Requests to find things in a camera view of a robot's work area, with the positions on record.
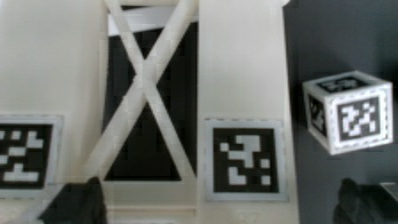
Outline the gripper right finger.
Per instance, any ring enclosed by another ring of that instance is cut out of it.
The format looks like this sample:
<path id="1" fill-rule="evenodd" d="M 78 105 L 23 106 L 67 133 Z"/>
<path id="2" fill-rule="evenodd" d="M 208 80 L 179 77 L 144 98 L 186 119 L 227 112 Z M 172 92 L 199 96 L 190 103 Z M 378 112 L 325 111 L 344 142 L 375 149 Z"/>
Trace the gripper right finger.
<path id="1" fill-rule="evenodd" d="M 380 185 L 341 180 L 332 224 L 398 224 L 398 201 Z"/>

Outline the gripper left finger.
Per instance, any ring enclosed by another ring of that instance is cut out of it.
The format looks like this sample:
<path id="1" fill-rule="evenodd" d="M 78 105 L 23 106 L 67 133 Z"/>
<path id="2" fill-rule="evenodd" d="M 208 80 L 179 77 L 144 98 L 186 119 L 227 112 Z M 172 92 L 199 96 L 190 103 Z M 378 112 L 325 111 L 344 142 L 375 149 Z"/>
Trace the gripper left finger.
<path id="1" fill-rule="evenodd" d="M 44 224 L 108 224 L 99 178 L 69 183 L 39 216 Z"/>

